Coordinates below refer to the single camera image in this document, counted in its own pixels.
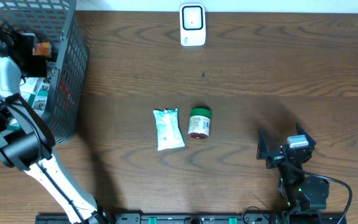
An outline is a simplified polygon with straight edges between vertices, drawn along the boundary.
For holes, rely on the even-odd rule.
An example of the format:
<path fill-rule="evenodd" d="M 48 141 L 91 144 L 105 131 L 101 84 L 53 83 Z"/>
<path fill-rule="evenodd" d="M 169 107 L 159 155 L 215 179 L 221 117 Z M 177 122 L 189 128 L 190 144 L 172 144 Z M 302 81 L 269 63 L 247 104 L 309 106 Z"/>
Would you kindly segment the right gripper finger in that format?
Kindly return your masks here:
<path fill-rule="evenodd" d="M 300 123 L 296 123 L 296 131 L 298 135 L 304 135 L 309 143 L 309 146 L 315 146 L 315 140 L 303 129 Z"/>
<path fill-rule="evenodd" d="M 258 130 L 258 146 L 257 146 L 257 155 L 256 159 L 266 159 L 268 155 L 267 145 L 264 139 L 263 131 L 261 129 Z"/>

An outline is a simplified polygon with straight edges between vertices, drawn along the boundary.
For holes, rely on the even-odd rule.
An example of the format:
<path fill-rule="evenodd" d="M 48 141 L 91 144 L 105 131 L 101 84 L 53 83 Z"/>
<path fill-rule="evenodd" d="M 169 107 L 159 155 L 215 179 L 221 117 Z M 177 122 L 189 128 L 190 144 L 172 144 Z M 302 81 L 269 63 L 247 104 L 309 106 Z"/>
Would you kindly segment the green lid jar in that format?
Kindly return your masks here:
<path fill-rule="evenodd" d="M 205 108 L 193 108 L 190 111 L 188 135 L 195 139 L 207 139 L 211 126 L 211 111 Z"/>

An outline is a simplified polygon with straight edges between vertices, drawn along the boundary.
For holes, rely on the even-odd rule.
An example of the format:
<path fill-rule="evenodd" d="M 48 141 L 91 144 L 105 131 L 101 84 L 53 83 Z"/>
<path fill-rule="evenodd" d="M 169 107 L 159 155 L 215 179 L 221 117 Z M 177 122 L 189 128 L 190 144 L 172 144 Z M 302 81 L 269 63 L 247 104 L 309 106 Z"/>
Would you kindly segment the light teal wipes packet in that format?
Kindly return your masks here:
<path fill-rule="evenodd" d="M 174 110 L 153 110 L 157 128 L 157 150 L 185 147 L 178 125 L 178 108 Z"/>

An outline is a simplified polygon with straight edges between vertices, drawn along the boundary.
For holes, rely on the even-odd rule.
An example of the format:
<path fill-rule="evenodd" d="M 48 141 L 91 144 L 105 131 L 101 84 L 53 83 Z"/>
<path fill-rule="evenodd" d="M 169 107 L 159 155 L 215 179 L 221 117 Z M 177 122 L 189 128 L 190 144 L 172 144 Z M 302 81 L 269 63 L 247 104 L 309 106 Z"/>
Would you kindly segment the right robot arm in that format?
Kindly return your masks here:
<path fill-rule="evenodd" d="M 312 158 L 316 142 L 296 124 L 296 135 L 278 151 L 270 151 L 262 130 L 258 130 L 256 158 L 264 160 L 266 168 L 277 168 L 280 173 L 280 193 L 291 208 L 301 212 L 320 212 L 327 207 L 329 182 L 315 175 L 305 174 L 302 164 Z"/>

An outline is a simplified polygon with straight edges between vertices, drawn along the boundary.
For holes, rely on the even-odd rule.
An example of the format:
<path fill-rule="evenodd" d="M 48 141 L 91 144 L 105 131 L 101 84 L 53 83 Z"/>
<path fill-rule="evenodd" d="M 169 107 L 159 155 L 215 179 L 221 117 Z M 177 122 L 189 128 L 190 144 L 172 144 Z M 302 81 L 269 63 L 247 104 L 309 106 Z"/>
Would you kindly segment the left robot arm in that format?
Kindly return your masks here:
<path fill-rule="evenodd" d="M 109 223 L 55 146 L 73 134 L 86 52 L 0 28 L 0 161 L 38 181 L 71 223 Z"/>

